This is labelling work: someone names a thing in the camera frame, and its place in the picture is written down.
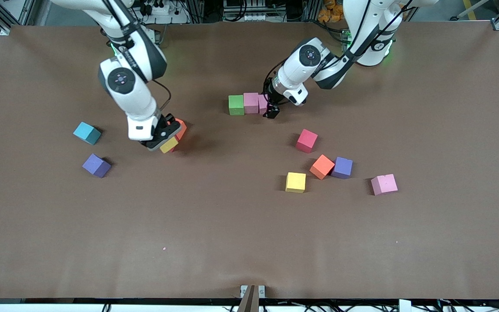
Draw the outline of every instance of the green cube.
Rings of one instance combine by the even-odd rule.
[[[232,116],[244,115],[244,96],[229,95],[228,96],[228,112]]]

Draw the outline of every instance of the yellow cube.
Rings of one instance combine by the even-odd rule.
[[[286,192],[303,193],[305,191],[305,173],[288,172]]]
[[[160,147],[160,149],[161,149],[161,152],[163,152],[163,154],[165,154],[166,152],[168,152],[169,150],[172,150],[172,148],[174,148],[177,145],[178,145],[178,140],[173,136],[167,142],[165,142],[165,144],[163,144]]]

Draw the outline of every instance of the robot logo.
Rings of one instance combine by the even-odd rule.
[[[380,51],[384,48],[384,43],[379,42],[375,45],[373,45],[373,51]]]

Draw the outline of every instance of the orange cube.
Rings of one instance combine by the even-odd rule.
[[[178,122],[182,125],[182,130],[180,130],[180,132],[178,132],[178,133],[176,134],[176,136],[175,136],[175,137],[176,137],[176,139],[180,141],[180,139],[181,139],[181,138],[182,138],[182,136],[184,135],[184,132],[186,132],[186,130],[187,130],[188,128],[186,127],[186,123],[185,123],[184,121],[182,121],[182,120],[180,120],[180,119],[178,119],[178,118],[175,118],[175,119],[176,119],[176,121],[178,121]]]
[[[331,172],[332,168],[334,168],[334,162],[325,155],[321,155],[309,171],[322,180]]]
[[[186,133],[186,130],[188,130],[188,127],[186,126],[186,123],[183,120],[178,119],[178,118],[175,118],[175,120],[178,121],[180,123],[180,125],[182,126],[182,130],[180,130],[180,132],[178,132],[177,134],[175,134],[176,140],[180,141],[180,139],[184,136],[184,133]]]

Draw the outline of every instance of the pink cube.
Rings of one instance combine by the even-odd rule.
[[[244,113],[259,113],[259,93],[244,93]]]
[[[265,114],[267,113],[267,98],[265,95],[260,94],[258,97],[258,102],[259,102],[259,114]]]
[[[373,185],[373,192],[375,193],[375,196],[398,191],[394,174],[376,176],[373,180],[371,180],[371,183]]]
[[[303,129],[299,135],[299,139],[295,147],[303,152],[311,153],[311,149],[313,148],[313,145],[315,145],[317,137],[317,134],[307,129]]]

